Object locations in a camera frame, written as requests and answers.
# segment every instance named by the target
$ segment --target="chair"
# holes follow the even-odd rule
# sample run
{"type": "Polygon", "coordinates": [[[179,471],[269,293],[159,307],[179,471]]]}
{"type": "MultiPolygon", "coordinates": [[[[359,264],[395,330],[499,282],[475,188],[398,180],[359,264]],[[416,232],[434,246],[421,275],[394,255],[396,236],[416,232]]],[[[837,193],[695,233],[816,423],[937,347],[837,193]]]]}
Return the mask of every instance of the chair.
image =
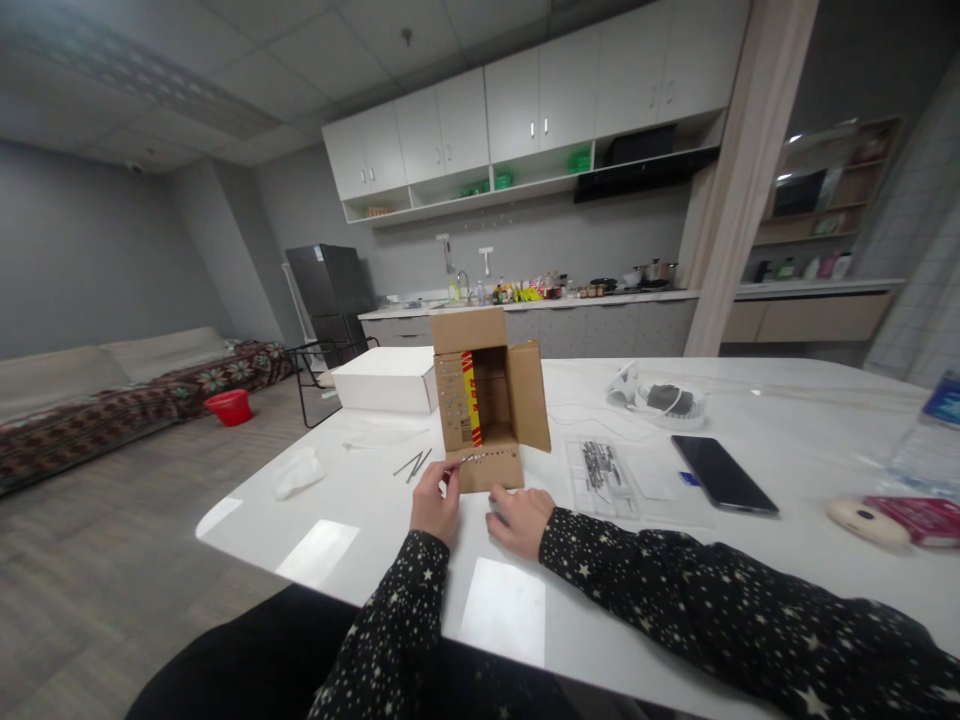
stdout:
{"type": "Polygon", "coordinates": [[[340,367],[343,365],[343,353],[347,350],[354,350],[356,355],[360,355],[366,350],[369,349],[369,343],[376,343],[377,347],[380,347],[380,341],[375,337],[364,338],[363,340],[358,340],[354,343],[346,342],[337,342],[336,340],[314,340],[311,343],[306,345],[300,345],[299,347],[290,348],[287,350],[287,355],[290,357],[291,362],[293,363],[294,370],[297,373],[297,392],[300,393],[300,413],[303,416],[303,424],[308,429],[313,429],[317,425],[326,420],[328,416],[324,417],[323,420],[318,420],[313,425],[307,421],[307,406],[303,402],[303,389],[305,387],[315,387],[317,390],[325,390],[334,387],[332,379],[330,379],[328,373],[333,368],[327,368],[326,372],[317,373],[315,372],[311,365],[313,359],[316,357],[325,357],[329,359],[331,355],[336,357],[336,365],[333,367],[340,367]],[[303,381],[303,375],[301,374],[301,369],[306,373],[308,381],[303,381]]]}

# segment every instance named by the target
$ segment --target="sofa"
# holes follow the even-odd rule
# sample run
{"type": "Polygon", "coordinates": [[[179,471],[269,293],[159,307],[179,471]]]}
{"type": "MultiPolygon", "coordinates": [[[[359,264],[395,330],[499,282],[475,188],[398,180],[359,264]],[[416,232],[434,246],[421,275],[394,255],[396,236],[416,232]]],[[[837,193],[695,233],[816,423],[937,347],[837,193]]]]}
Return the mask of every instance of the sofa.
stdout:
{"type": "Polygon", "coordinates": [[[212,327],[0,362],[0,495],[207,414],[293,366],[280,343],[225,343],[212,327]]]}

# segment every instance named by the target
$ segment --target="white box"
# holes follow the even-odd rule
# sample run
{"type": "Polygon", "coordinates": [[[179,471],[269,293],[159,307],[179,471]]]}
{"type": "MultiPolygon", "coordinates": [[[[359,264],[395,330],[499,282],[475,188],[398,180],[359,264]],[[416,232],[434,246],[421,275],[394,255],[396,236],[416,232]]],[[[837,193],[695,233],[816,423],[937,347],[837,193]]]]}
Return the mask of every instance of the white box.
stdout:
{"type": "Polygon", "coordinates": [[[433,347],[372,348],[333,371],[345,408],[431,413],[437,406],[433,347]]]}

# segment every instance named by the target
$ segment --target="ceiling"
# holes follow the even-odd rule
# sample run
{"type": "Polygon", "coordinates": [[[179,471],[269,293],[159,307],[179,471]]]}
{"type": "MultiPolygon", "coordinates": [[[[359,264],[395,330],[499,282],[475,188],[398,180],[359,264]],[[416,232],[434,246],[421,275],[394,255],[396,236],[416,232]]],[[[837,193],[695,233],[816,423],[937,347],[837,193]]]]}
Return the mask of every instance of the ceiling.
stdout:
{"type": "Polygon", "coordinates": [[[332,120],[643,3],[0,0],[0,138],[151,172],[259,165],[332,120]]]}

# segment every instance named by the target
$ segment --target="gray refrigerator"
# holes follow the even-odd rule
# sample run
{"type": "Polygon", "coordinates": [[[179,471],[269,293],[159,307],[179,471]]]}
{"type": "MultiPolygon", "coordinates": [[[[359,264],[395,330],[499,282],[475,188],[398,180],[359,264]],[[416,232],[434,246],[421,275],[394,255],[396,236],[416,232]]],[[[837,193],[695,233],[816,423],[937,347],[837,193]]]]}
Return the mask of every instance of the gray refrigerator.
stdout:
{"type": "Polygon", "coordinates": [[[327,367],[336,367],[367,349],[358,315],[377,309],[354,248],[309,245],[287,250],[290,271],[313,326],[317,340],[333,342],[338,355],[325,353],[327,367]]]}

